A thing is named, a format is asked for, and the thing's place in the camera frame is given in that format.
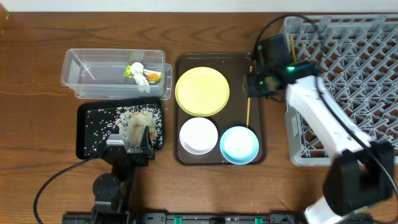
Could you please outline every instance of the dark brown tray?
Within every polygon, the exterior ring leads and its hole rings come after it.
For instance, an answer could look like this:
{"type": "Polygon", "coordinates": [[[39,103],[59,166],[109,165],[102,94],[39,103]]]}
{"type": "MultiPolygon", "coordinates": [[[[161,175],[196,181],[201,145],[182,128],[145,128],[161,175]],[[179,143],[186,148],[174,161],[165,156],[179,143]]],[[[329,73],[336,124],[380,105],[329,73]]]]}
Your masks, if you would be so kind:
{"type": "MultiPolygon", "coordinates": [[[[193,155],[187,152],[179,139],[182,125],[194,116],[184,112],[175,101],[175,138],[174,158],[185,166],[219,166],[234,165],[228,162],[220,151],[220,139],[224,132],[233,126],[246,125],[248,99],[243,92],[243,75],[250,69],[251,60],[248,53],[204,53],[184,54],[177,61],[177,79],[186,71],[195,67],[210,67],[221,72],[229,84],[229,100],[217,114],[206,117],[218,130],[217,145],[204,155],[193,155]]],[[[267,157],[266,133],[264,130],[263,99],[252,98],[250,105],[249,128],[254,131],[260,142],[259,153],[249,164],[259,164],[267,157]]]]}

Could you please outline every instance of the light blue bowl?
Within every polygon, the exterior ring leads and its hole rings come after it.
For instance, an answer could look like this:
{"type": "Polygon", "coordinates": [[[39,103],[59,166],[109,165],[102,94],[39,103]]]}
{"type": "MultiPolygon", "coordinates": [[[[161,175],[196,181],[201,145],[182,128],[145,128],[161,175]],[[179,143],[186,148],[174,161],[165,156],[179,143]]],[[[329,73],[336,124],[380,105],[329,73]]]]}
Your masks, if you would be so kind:
{"type": "Polygon", "coordinates": [[[256,158],[259,152],[259,140],[250,129],[237,126],[229,128],[223,134],[220,149],[226,160],[243,165],[256,158]]]}

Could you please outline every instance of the white wall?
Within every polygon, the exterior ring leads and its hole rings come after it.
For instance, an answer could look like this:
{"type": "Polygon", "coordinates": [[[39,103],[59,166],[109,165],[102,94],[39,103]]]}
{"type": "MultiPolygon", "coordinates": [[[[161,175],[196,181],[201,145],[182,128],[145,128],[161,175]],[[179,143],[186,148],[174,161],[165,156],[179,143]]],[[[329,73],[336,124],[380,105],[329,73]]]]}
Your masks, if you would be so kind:
{"type": "Polygon", "coordinates": [[[9,12],[398,12],[398,0],[0,0],[9,12]]]}

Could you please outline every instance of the wooden stick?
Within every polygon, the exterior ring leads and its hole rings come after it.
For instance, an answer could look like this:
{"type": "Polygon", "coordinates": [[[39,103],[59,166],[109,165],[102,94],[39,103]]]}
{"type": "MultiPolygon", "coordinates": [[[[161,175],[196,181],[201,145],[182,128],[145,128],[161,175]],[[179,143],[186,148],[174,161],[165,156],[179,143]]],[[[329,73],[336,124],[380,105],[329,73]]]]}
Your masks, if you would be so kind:
{"type": "Polygon", "coordinates": [[[290,46],[292,48],[294,62],[297,62],[296,52],[294,51],[294,42],[293,42],[293,36],[292,35],[290,36],[290,46]]]}
{"type": "Polygon", "coordinates": [[[249,127],[249,117],[250,117],[250,98],[248,98],[248,117],[246,118],[246,127],[249,127]]]}

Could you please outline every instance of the gray plastic crate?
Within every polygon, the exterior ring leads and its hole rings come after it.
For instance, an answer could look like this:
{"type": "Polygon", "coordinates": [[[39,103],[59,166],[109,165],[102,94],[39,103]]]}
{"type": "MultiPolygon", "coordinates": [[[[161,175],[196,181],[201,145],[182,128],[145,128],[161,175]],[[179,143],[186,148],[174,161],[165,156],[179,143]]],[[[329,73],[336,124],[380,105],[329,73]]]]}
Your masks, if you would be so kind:
{"type": "MultiPolygon", "coordinates": [[[[308,16],[320,37],[301,18],[288,17],[280,30],[297,60],[317,64],[325,41],[321,74],[346,114],[376,141],[398,150],[398,15],[308,16]]],[[[287,105],[290,160],[297,166],[329,166],[321,142],[302,116],[287,105]]]]}

